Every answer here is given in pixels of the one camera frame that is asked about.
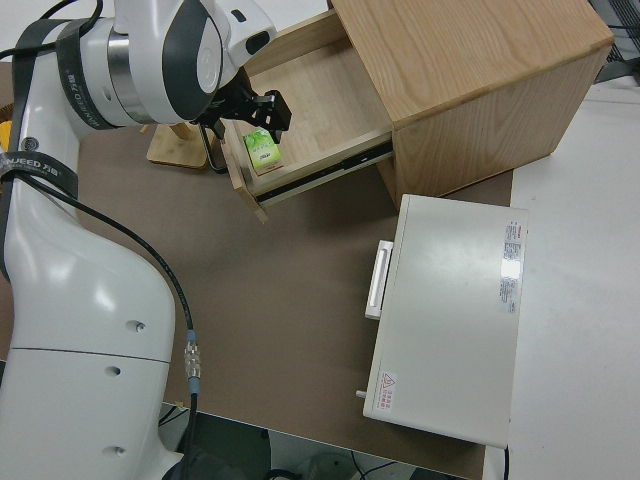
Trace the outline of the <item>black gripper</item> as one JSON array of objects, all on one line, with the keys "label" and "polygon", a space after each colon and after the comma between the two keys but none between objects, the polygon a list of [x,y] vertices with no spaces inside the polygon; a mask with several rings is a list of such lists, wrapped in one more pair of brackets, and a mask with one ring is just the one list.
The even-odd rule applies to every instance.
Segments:
[{"label": "black gripper", "polygon": [[264,128],[276,145],[282,132],[288,131],[292,113],[278,90],[259,95],[251,85],[248,73],[238,73],[213,97],[207,109],[198,117],[198,124],[211,129],[217,139],[223,139],[226,128],[220,119],[240,120]]}]

